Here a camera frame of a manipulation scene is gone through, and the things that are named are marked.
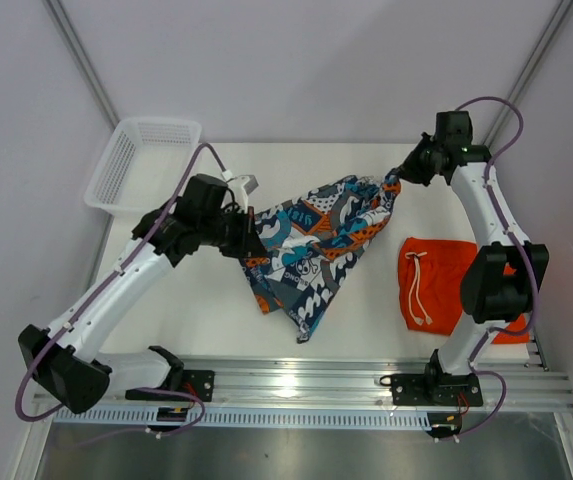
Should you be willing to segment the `patterned multicolour shorts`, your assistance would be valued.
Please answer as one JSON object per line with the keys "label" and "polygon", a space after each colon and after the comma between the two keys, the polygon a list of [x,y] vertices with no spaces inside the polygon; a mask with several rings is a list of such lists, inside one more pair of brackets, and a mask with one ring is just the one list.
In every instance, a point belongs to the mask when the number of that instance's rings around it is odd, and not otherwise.
{"label": "patterned multicolour shorts", "polygon": [[317,329],[348,273],[389,223],[400,170],[346,176],[255,215],[265,257],[240,262],[260,310],[282,311],[296,342]]}

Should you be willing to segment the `orange shorts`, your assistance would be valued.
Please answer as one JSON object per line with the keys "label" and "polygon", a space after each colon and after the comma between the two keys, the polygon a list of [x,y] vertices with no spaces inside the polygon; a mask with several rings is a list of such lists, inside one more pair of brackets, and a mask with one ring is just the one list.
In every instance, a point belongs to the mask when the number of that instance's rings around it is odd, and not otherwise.
{"label": "orange shorts", "polygon": [[478,253],[461,240],[408,237],[398,254],[399,306],[406,327],[425,334],[451,336],[462,319],[488,328],[465,312],[461,284]]}

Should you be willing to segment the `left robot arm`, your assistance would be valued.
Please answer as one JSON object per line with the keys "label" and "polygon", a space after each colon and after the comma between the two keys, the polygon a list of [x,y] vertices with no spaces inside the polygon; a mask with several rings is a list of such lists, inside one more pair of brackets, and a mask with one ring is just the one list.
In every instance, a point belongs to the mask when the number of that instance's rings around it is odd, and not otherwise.
{"label": "left robot arm", "polygon": [[161,346],[140,353],[100,349],[135,303],[200,247],[222,256],[251,259],[267,252],[256,231],[249,196],[252,175],[197,174],[180,195],[145,214],[117,261],[68,311],[47,327],[27,326],[18,343],[27,373],[74,414],[107,394],[170,400],[182,390],[184,363]]}

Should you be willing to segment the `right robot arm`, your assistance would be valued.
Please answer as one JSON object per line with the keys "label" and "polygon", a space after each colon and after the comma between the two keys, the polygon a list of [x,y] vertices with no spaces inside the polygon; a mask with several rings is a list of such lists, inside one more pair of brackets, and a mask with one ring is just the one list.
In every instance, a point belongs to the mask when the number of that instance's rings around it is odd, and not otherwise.
{"label": "right robot arm", "polygon": [[459,294],[463,314],[446,343],[436,351],[439,368],[422,380],[434,403],[455,396],[455,375],[473,371],[479,355],[520,316],[535,320],[549,252],[533,243],[512,215],[501,191],[495,156],[473,142],[467,111],[439,112],[435,131],[422,135],[399,169],[401,179],[427,186],[442,177],[470,223],[477,254],[463,276]]}

